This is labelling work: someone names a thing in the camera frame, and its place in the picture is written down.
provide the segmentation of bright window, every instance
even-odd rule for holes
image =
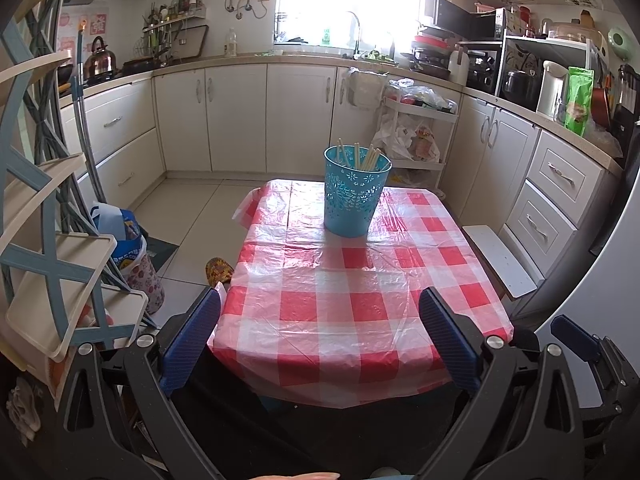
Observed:
[[[309,44],[353,48],[357,26],[362,26],[360,51],[377,48],[387,53],[392,39],[396,52],[410,52],[418,29],[424,0],[278,0],[278,13],[286,14],[279,25],[280,40],[299,36]]]

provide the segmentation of green package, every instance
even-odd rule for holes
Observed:
[[[593,70],[569,67],[569,90],[566,95],[564,126],[582,136],[591,111]]]

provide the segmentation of plastic tablecloth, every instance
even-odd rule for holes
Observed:
[[[418,318],[435,286],[485,334],[513,327],[440,200],[385,187],[367,237],[324,228],[324,184],[273,180],[242,201],[248,228],[213,353],[258,394],[346,408],[449,381]]]

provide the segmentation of blue plastic basket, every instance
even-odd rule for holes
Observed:
[[[332,146],[324,152],[324,226],[345,238],[364,236],[369,231],[382,188],[385,187],[391,161],[380,155],[376,172],[350,170],[335,162],[337,150],[337,146]],[[353,166],[354,147],[345,146],[344,150],[349,164]],[[368,151],[367,148],[360,149],[360,161],[364,160]]]

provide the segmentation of table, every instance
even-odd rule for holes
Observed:
[[[242,201],[248,228],[209,347],[258,394],[346,408],[449,381],[418,318],[435,286],[485,335],[513,327],[440,200],[385,187],[367,237],[324,228],[324,184],[273,180]]]

